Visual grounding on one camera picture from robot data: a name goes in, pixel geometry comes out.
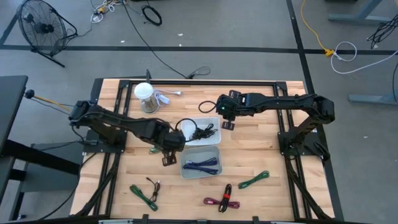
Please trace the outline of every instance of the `gray floor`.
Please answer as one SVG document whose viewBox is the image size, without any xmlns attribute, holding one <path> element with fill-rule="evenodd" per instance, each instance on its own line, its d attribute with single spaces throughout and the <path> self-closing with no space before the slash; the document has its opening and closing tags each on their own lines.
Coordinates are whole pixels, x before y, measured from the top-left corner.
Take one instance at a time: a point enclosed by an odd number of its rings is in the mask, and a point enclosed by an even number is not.
<svg viewBox="0 0 398 224">
<path fill-rule="evenodd" d="M 60 14 L 74 23 L 82 34 L 90 28 L 90 1 L 48 0 Z M 303 45 L 320 49 L 313 34 L 300 19 L 301 0 L 293 0 Z M 374 26 L 331 23 L 328 13 L 355 13 L 366 1 L 307 0 L 305 18 L 320 34 L 328 48 L 344 40 L 358 49 L 369 50 L 366 38 Z M 19 1 L 0 1 L 0 33 L 12 19 Z M 162 15 L 164 24 L 144 24 L 144 18 L 131 12 L 143 37 L 156 46 L 204 47 L 275 47 L 296 48 L 285 1 L 278 0 L 163 0 L 151 1 Z M 132 2 L 139 9 L 141 2 Z M 375 16 L 393 17 L 393 0 L 384 0 Z M 391 35 L 378 50 L 396 50 L 397 35 Z M 8 45 L 27 45 L 16 24 L 7 38 Z M 116 7 L 104 21 L 95 24 L 87 36 L 72 45 L 144 46 L 131 27 L 124 9 Z M 183 73 L 201 66 L 211 67 L 210 79 L 303 80 L 298 54 L 237 52 L 159 52 L 158 55 Z M 352 70 L 387 56 L 360 55 L 352 63 L 335 62 L 339 70 Z M 150 52 L 63 51 L 55 58 L 58 65 L 29 51 L 0 50 L 0 75 L 28 75 L 28 88 L 40 96 L 73 104 L 87 99 L 93 80 L 98 77 L 143 75 L 149 69 L 156 78 L 180 78 L 163 66 Z M 366 223 L 394 223 L 398 207 L 398 140 L 396 106 L 350 103 L 349 94 L 391 94 L 391 75 L 396 57 L 352 75 L 339 75 L 323 55 L 307 55 L 315 91 L 335 102 L 336 121 L 325 126 L 336 183 L 345 220 Z M 67 125 L 66 116 L 39 104 L 23 100 L 10 138 L 23 144 L 71 141 L 76 136 Z M 9 184 L 7 197 L 0 207 L 0 221 L 6 221 L 9 201 L 16 183 Z M 57 207 L 67 196 L 64 192 L 32 193 L 26 196 L 22 212 L 29 219 L 40 218 Z M 53 217 L 68 214 L 69 201 Z"/>
</svg>

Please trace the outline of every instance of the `white cable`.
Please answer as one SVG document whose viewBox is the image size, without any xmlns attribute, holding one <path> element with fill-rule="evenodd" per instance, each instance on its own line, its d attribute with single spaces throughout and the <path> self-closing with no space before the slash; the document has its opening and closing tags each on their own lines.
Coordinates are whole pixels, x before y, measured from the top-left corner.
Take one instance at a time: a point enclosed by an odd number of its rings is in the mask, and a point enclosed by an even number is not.
<svg viewBox="0 0 398 224">
<path fill-rule="evenodd" d="M 337 54 L 337 49 L 338 49 L 338 47 L 339 47 L 341 44 L 350 44 L 351 46 L 354 47 L 354 49 L 355 49 L 355 54 L 354 54 L 354 57 L 353 57 L 353 58 L 351 58 L 351 59 L 344 59 L 344 58 L 340 57 L 340 56 Z M 352 61 L 356 58 L 356 53 L 357 53 L 357 49 L 356 49 L 356 47 L 355 47 L 355 45 L 354 45 L 353 43 L 348 42 L 348 41 L 340 42 L 340 43 L 336 46 L 335 52 L 333 53 L 333 55 L 332 55 L 331 58 L 330 58 L 330 65 L 331 65 L 331 68 L 332 68 L 336 73 L 339 73 L 339 74 L 342 74 L 342 75 L 350 74 L 350 73 L 353 73 L 353 72 L 357 72 L 357 71 L 359 71 L 359 70 L 362 70 L 362 69 L 364 69 L 364 68 L 368 68 L 368 67 L 370 67 L 370 66 L 377 65 L 377 64 L 379 64 L 379 63 L 381 63 L 381 62 L 383 62 L 383 61 L 389 60 L 389 59 L 392 58 L 395 54 L 398 53 L 398 50 L 397 50 L 396 52 L 394 52 L 392 55 L 390 55 L 390 56 L 388 56 L 387 58 L 385 58 L 385 59 L 382 59 L 382 60 L 380 60 L 380 61 L 378 61 L 378 62 L 374 62 L 374 63 L 369 64 L 369 65 L 365 65 L 365 66 L 363 66 L 363 67 L 361 67 L 361 68 L 357 68 L 357 69 L 352 70 L 352 71 L 349 71 L 349 72 L 339 72 L 339 71 L 337 71 L 337 70 L 335 69 L 335 67 L 333 66 L 333 57 L 337 57 L 338 60 L 342 60 L 342 61 L 344 61 L 344 62 L 352 62 Z"/>
</svg>

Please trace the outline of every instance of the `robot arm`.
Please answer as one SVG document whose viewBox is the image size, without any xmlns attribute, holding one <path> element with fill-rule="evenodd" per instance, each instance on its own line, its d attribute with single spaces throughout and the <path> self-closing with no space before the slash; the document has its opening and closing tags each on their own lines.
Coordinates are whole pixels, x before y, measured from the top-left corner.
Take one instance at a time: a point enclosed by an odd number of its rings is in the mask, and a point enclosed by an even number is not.
<svg viewBox="0 0 398 224">
<path fill-rule="evenodd" d="M 69 115 L 69 120 L 70 124 L 77 128 L 80 126 L 91 128 L 107 144 L 119 144 L 121 132 L 130 131 L 140 140 L 154 145 L 163 152 L 164 166 L 176 163 L 175 152 L 183 151 L 185 146 L 183 133 L 174 130 L 162 119 L 134 119 L 92 105 L 89 101 L 78 101 Z"/>
</svg>

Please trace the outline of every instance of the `table leg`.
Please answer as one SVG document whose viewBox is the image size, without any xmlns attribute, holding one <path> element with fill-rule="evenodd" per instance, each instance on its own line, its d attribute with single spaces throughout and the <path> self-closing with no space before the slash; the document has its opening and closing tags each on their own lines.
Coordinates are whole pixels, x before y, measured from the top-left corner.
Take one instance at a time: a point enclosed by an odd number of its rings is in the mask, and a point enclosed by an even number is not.
<svg viewBox="0 0 398 224">
<path fill-rule="evenodd" d="M 354 22 L 357 24 L 378 25 L 383 22 L 389 22 L 391 19 L 387 17 L 369 16 L 373 9 L 381 2 L 381 0 L 369 0 L 361 12 L 357 15 L 349 14 L 329 14 L 330 21 Z"/>
<path fill-rule="evenodd" d="M 37 149 L 27 147 L 18 142 L 7 140 L 2 150 L 3 156 L 12 156 L 26 162 L 57 169 L 69 174 L 78 175 L 80 165 L 66 159 L 47 154 Z"/>
</svg>

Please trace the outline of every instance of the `cable connector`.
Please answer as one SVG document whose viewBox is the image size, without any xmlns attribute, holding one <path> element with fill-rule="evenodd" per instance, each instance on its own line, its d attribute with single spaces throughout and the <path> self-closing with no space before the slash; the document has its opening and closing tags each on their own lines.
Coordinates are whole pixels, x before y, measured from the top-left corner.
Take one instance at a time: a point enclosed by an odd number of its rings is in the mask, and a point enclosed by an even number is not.
<svg viewBox="0 0 398 224">
<path fill-rule="evenodd" d="M 334 55 L 334 54 L 335 54 L 335 51 L 334 51 L 334 50 L 325 49 L 325 55 L 326 55 L 326 57 L 330 57 L 330 56 L 332 56 L 332 55 Z"/>
</svg>

